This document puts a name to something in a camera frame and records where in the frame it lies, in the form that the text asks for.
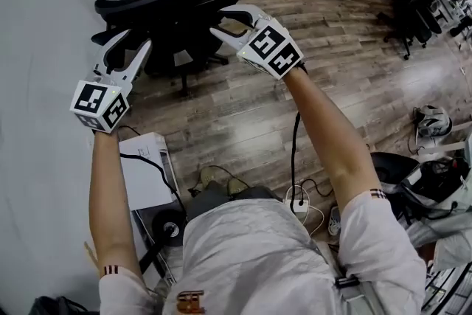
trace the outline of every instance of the power strip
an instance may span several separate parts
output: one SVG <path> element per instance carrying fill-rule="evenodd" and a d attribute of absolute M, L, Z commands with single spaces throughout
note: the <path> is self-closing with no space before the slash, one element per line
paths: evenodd
<path fill-rule="evenodd" d="M 284 200 L 284 204 L 287 205 L 290 208 L 290 202 L 291 200 Z M 308 211 L 308 201 L 305 199 L 303 200 L 303 205 L 300 205 L 300 200 L 296 199 L 294 201 L 294 212 L 302 212 L 306 213 Z"/>

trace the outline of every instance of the white wall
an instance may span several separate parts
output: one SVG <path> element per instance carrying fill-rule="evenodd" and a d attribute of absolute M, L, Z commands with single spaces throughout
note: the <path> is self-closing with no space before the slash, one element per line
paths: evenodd
<path fill-rule="evenodd" d="M 104 30 L 94 0 L 0 0 L 0 307 L 98 305 L 89 234 L 92 134 L 69 104 Z"/>

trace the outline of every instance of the helmet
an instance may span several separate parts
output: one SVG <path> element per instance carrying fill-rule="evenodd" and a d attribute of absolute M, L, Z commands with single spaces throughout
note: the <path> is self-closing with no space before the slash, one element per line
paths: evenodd
<path fill-rule="evenodd" d="M 414 116 L 420 136 L 443 136 L 452 129 L 452 121 L 443 108 L 425 105 Z"/>

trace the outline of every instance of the white shirt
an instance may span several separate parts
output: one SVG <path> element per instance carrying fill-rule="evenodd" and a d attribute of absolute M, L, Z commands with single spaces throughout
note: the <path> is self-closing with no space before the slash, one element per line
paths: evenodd
<path fill-rule="evenodd" d="M 346 206 L 339 261 L 348 277 L 372 283 L 388 314 L 420 313 L 426 266 L 387 200 L 366 192 Z M 154 311 L 152 297 L 143 301 L 145 291 L 126 280 L 101 279 L 101 314 Z M 162 313 L 179 314 L 179 294 L 193 292 L 210 315 L 345 314 L 334 282 L 331 268 L 287 206 L 274 199 L 232 201 L 187 225 L 182 279 Z M 133 295 L 139 299 L 130 301 Z"/>

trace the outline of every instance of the shirt sleeve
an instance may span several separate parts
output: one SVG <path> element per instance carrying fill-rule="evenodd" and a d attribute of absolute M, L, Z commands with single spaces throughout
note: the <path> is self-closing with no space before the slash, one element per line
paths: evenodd
<path fill-rule="evenodd" d="M 364 192 L 341 214 L 339 261 L 347 277 L 371 282 L 388 314 L 419 314 L 426 265 L 381 191 Z"/>
<path fill-rule="evenodd" d="M 456 268 L 472 261 L 472 230 L 439 239 L 434 248 L 435 271 Z"/>
<path fill-rule="evenodd" d="M 144 283 L 121 266 L 106 266 L 99 283 L 100 315 L 160 314 L 162 304 Z"/>

